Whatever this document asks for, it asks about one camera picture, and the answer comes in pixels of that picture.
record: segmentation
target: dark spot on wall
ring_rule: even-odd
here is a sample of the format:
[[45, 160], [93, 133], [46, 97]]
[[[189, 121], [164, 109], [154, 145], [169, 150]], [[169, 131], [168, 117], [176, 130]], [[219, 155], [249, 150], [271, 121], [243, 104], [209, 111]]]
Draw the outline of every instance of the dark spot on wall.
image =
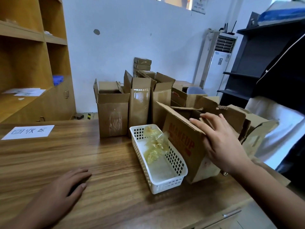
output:
[[95, 29], [93, 32], [94, 32], [96, 35], [100, 35], [100, 34], [101, 34], [101, 32], [100, 32], [98, 29]]

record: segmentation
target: white plastic basket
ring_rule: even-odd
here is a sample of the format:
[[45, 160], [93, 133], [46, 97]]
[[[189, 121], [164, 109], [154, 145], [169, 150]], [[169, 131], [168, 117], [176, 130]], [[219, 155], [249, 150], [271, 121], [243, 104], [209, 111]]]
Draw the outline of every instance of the white plastic basket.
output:
[[[130, 127], [132, 145], [138, 156], [151, 192], [157, 194], [181, 185], [183, 178], [188, 174], [188, 168], [181, 154], [170, 141], [168, 141], [170, 152], [147, 165], [143, 155], [147, 150], [147, 138], [143, 136], [143, 131], [146, 126], [148, 125]], [[159, 129], [157, 125], [150, 126], [152, 129]]]

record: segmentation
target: floor-standing air conditioner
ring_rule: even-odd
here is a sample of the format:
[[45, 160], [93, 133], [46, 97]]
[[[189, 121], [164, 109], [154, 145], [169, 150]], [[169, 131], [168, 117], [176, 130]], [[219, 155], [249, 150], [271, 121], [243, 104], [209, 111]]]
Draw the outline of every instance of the floor-standing air conditioner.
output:
[[194, 84], [216, 96], [237, 37], [212, 31], [206, 37]]

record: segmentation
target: white cloth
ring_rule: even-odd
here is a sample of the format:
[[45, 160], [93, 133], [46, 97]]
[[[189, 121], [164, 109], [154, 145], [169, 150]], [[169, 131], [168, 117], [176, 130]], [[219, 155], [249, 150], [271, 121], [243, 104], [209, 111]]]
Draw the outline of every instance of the white cloth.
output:
[[279, 126], [266, 135], [255, 155], [272, 169], [276, 169], [305, 134], [305, 116], [262, 96], [251, 98], [246, 110], [267, 120], [279, 121]]

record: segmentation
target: person's left hand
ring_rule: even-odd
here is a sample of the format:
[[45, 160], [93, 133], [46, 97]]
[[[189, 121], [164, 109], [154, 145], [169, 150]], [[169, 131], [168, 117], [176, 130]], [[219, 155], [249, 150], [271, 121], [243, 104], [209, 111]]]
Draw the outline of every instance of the person's left hand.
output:
[[62, 219], [78, 201], [87, 184], [80, 184], [68, 196], [71, 188], [91, 176], [86, 168], [69, 171], [41, 189], [25, 209], [5, 228], [41, 229]]

